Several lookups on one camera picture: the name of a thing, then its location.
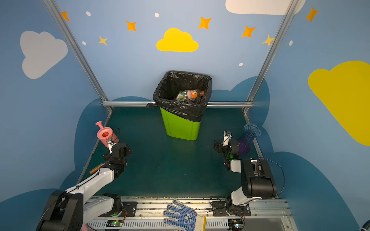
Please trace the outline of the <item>orange label bottle orange cap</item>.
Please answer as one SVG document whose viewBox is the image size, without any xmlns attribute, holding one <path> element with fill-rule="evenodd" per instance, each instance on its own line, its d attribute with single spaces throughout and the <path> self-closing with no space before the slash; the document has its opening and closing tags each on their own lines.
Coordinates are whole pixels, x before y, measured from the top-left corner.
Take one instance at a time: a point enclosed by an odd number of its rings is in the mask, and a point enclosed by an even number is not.
<svg viewBox="0 0 370 231">
<path fill-rule="evenodd" d="M 202 96 L 204 96 L 205 91 L 195 89 L 195 90 L 185 90 L 185 93 L 187 95 L 187 98 L 192 100 L 192 99 L 197 99 L 197 98 L 201 98 Z"/>
</svg>

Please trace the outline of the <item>clear bottle white label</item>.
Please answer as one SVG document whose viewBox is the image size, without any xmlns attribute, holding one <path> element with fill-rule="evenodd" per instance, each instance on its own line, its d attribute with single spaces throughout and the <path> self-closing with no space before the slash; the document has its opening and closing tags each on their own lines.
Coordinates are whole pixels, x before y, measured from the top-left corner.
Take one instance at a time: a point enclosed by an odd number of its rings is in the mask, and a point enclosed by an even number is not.
<svg viewBox="0 0 370 231">
<path fill-rule="evenodd" d="M 187 99 L 188 99 L 187 91 L 180 91 L 178 95 L 175 97 L 175 100 L 179 102 L 184 102 Z"/>
</svg>

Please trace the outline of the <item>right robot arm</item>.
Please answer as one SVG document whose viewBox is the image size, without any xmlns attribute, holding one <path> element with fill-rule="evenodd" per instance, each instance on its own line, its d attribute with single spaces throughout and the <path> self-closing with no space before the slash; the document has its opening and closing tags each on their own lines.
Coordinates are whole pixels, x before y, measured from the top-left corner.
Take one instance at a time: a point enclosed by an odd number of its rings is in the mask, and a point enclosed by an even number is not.
<svg viewBox="0 0 370 231">
<path fill-rule="evenodd" d="M 242 159 L 238 141 L 215 140 L 214 149 L 223 154 L 224 166 L 228 171 L 239 173 L 241 186 L 230 193 L 226 206 L 245 206 L 256 199 L 271 199 L 277 196 L 277 186 L 266 159 Z"/>
</svg>

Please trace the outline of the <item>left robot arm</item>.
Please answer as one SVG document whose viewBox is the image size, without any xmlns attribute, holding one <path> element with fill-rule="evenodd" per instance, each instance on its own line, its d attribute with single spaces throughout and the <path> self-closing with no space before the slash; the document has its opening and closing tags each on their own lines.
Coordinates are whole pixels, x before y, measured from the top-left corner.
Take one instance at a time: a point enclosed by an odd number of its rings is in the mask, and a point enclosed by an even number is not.
<svg viewBox="0 0 370 231">
<path fill-rule="evenodd" d="M 126 143 L 114 143 L 103 158 L 105 162 L 81 183 L 54 191 L 38 222 L 38 231 L 81 231 L 91 220 L 103 215 L 118 216 L 123 211 L 120 196 L 106 193 L 89 202 L 99 190 L 116 180 L 127 167 L 131 149 Z"/>
</svg>

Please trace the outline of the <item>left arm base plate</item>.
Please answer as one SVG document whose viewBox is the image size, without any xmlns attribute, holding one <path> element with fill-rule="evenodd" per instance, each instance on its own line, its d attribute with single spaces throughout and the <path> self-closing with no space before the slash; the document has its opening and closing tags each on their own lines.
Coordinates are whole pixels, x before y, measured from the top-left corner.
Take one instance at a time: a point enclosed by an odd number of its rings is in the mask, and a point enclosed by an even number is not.
<svg viewBox="0 0 370 231">
<path fill-rule="evenodd" d="M 117 211 L 110 216 L 115 218 L 135 217 L 137 204 L 137 202 L 121 202 L 121 211 Z"/>
</svg>

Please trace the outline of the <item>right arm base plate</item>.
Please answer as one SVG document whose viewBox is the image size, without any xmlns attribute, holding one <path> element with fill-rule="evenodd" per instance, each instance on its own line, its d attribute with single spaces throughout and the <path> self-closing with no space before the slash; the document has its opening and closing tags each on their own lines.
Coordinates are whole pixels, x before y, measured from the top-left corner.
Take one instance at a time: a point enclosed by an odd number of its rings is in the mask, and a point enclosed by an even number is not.
<svg viewBox="0 0 370 231">
<path fill-rule="evenodd" d="M 235 206 L 227 205 L 226 201 L 211 201 L 212 207 L 211 212 L 214 217 L 249 217 L 251 216 L 251 210 L 249 205 L 246 206 Z"/>
</svg>

